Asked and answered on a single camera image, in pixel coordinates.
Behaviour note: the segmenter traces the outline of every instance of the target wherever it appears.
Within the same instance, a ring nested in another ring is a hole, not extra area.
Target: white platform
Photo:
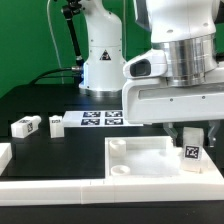
[[[0,182],[0,205],[224,200],[224,179],[205,151],[201,172],[187,172],[182,149],[170,137],[122,138],[125,153],[112,157],[109,146],[116,139],[105,139],[105,179]],[[111,175],[117,165],[130,172]]]

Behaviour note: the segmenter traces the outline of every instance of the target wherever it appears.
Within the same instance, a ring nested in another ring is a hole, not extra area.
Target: black and white marker sheet
[[[122,110],[108,111],[67,111],[63,117],[64,127],[124,127],[143,126],[129,124]]]

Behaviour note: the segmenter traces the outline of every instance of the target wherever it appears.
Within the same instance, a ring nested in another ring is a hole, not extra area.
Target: black table
[[[11,142],[13,158],[0,181],[104,178],[105,137],[167,135],[162,124],[143,127],[66,128],[65,137],[50,138],[49,117],[65,111],[120,110],[119,98],[80,95],[75,85],[23,85],[0,99],[0,142]],[[39,130],[25,139],[11,137],[10,124],[24,116],[39,115]],[[203,127],[207,122],[178,123]],[[222,171],[224,125],[215,149],[206,151]],[[150,202],[97,205],[0,207],[1,223],[223,223],[223,201]]]

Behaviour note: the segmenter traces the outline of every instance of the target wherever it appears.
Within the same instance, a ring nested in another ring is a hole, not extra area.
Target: cube with marker
[[[25,138],[38,130],[38,125],[41,122],[40,116],[26,116],[19,121],[11,124],[12,137]]]

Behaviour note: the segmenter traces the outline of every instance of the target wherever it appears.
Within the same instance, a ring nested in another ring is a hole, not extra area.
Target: white plastic part
[[[208,169],[209,157],[203,150],[204,131],[201,128],[185,127],[183,131],[183,158],[181,169],[203,172]]]
[[[0,143],[0,175],[12,158],[12,149],[10,143]]]
[[[150,63],[151,73],[148,76],[139,76],[135,77],[131,74],[130,68],[133,64],[138,63],[142,60],[146,60]],[[150,50],[147,53],[137,56],[127,62],[123,68],[123,73],[126,78],[138,79],[138,78],[146,78],[146,77],[157,77],[162,76],[167,71],[167,61],[166,55],[162,50]]]
[[[25,138],[38,129],[40,116],[26,116],[11,125],[12,137]]]
[[[65,136],[62,116],[49,117],[51,138],[62,138]]]
[[[213,17],[216,17],[218,7],[215,7],[215,12],[214,6],[219,2],[217,0],[147,0],[152,23],[152,42],[180,41],[215,33]]]
[[[110,155],[113,157],[121,157],[126,154],[126,141],[123,139],[111,140],[110,143]]]
[[[126,158],[110,156],[114,139],[105,139],[105,179],[3,181],[0,206],[224,200],[224,179],[209,157],[207,170],[188,172],[179,168],[181,149],[170,137],[122,137]],[[118,163],[129,163],[131,173],[112,176],[110,168]]]
[[[113,180],[82,180],[81,203],[114,203]]]
[[[113,166],[110,171],[112,176],[126,176],[131,173],[131,169],[124,165]]]
[[[207,73],[206,83],[193,88],[166,88],[157,79],[129,80],[122,92],[124,118],[133,124],[223,119],[224,93],[219,88],[223,72],[220,63]]]

